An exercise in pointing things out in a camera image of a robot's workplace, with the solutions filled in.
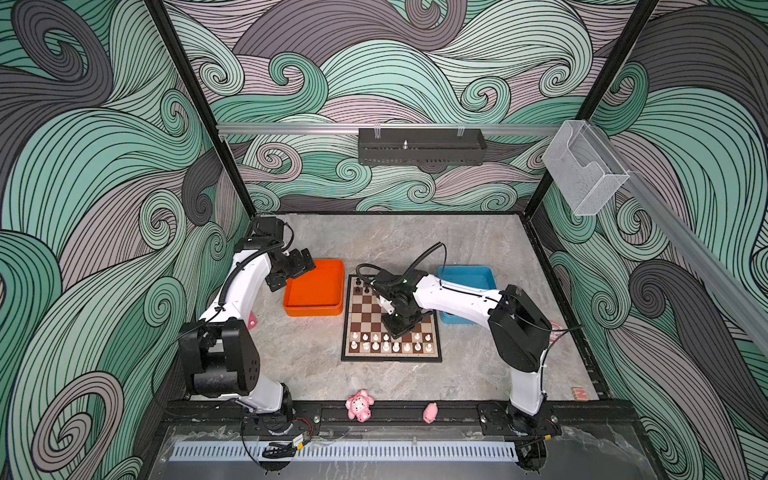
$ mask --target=gray marble surface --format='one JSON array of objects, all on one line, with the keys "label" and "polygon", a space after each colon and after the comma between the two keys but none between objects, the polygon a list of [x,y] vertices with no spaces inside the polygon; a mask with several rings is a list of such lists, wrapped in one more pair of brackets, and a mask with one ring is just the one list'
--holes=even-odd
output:
[{"label": "gray marble surface", "polygon": [[[294,246],[313,257],[336,258],[353,273],[375,263],[401,273],[437,241],[448,246],[448,265],[487,265],[500,288],[521,286],[550,321],[564,328],[525,230],[516,215],[299,215],[281,216],[296,231]],[[420,268],[436,273],[442,249]],[[509,367],[499,358],[488,330],[440,324],[442,363],[342,362],[344,315],[292,318],[283,310],[283,290],[262,288],[253,306],[258,325],[251,335],[262,374],[286,383],[294,399],[338,400],[367,389],[374,399],[506,399]],[[571,387],[597,399],[576,346],[567,335],[550,351],[545,389],[553,400],[571,400]]]}]

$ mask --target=orange tray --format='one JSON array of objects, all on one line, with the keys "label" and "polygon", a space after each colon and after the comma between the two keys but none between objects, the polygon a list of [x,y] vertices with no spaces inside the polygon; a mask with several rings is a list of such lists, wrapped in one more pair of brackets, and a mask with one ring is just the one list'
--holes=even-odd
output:
[{"label": "orange tray", "polygon": [[315,266],[288,279],[283,298],[288,316],[338,316],[344,310],[344,262],[315,260]]}]

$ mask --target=wave pattern wallpaper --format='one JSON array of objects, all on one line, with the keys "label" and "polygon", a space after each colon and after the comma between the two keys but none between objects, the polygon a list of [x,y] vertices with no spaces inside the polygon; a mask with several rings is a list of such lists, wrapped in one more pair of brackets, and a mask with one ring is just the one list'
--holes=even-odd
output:
[{"label": "wave pattern wallpaper", "polygon": [[[670,8],[692,5],[680,0]],[[634,0],[167,0],[219,122],[559,124]],[[356,137],[234,135],[265,211],[522,210],[548,140],[478,167],[364,167]]]},{"label": "wave pattern wallpaper", "polygon": [[135,478],[245,216],[142,0],[0,2],[0,64],[0,476]]},{"label": "wave pattern wallpaper", "polygon": [[[657,15],[593,121],[768,310],[766,12],[732,0]],[[552,188],[535,224],[670,478],[765,479],[768,360],[643,207],[620,190],[574,217]]]}]

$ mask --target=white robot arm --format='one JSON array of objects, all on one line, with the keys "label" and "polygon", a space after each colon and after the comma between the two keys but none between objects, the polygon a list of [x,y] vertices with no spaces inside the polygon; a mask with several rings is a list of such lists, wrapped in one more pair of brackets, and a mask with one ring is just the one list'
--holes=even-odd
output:
[{"label": "white robot arm", "polygon": [[[480,290],[416,270],[415,266],[438,247],[445,245],[438,242],[430,247],[400,276],[368,263],[358,266],[358,276],[379,295],[386,312],[382,323],[399,338],[422,321],[423,310],[440,310],[490,330],[498,354],[511,367],[510,403],[526,415],[536,415],[545,399],[542,377],[552,325],[517,286]],[[365,275],[361,267],[378,272]]]},{"label": "white robot arm", "polygon": [[[517,287],[514,288],[515,295],[518,296],[519,301],[519,295],[522,293],[522,290]],[[514,322],[515,314],[520,315],[520,313],[512,313],[507,317],[502,316],[500,319],[494,319],[489,323],[493,309],[502,301],[504,294],[500,290],[480,290],[456,283],[441,282],[434,275],[427,275],[416,284],[416,291],[413,293],[413,296],[416,303],[423,309],[440,310],[458,315],[491,330],[496,340],[496,348],[500,349],[499,354],[502,355],[501,348],[503,347],[500,347],[499,342],[508,341],[508,339],[503,338],[504,336],[514,335],[514,333],[505,332],[505,323]],[[551,329],[551,324],[549,322],[541,322],[541,328]],[[538,413],[545,397],[545,392],[542,388],[542,376],[544,374],[544,358],[548,342],[544,343],[541,341],[544,337],[548,341],[549,333],[542,330],[541,334],[538,335],[539,341],[531,344],[535,349],[533,355],[538,355],[537,365],[532,362],[521,362],[519,360],[517,362],[510,360],[514,362],[510,363],[505,358],[508,353],[502,355],[503,360],[508,362],[511,367],[512,390],[509,401],[516,409],[528,415],[536,415]],[[514,349],[517,346],[517,342],[514,342],[508,348]]]},{"label": "white robot arm", "polygon": [[209,398],[234,397],[257,414],[283,411],[290,416],[290,393],[285,385],[260,372],[260,357],[244,322],[266,281],[275,291],[288,278],[313,270],[307,249],[284,246],[284,222],[260,217],[235,246],[232,267],[216,299],[196,322],[181,326],[179,356],[187,391]]}]

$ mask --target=pink plush toy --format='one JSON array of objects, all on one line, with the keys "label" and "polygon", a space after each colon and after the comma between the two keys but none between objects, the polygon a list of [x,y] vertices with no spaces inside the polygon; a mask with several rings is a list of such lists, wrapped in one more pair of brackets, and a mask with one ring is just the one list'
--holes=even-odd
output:
[{"label": "pink plush toy", "polygon": [[437,403],[430,403],[427,408],[424,409],[424,421],[432,423],[437,418]]},{"label": "pink plush toy", "polygon": [[371,418],[371,409],[368,408],[370,405],[373,405],[373,398],[368,396],[366,390],[360,390],[355,396],[349,397],[349,400],[346,401],[349,419],[357,417],[358,422],[365,422]]}]

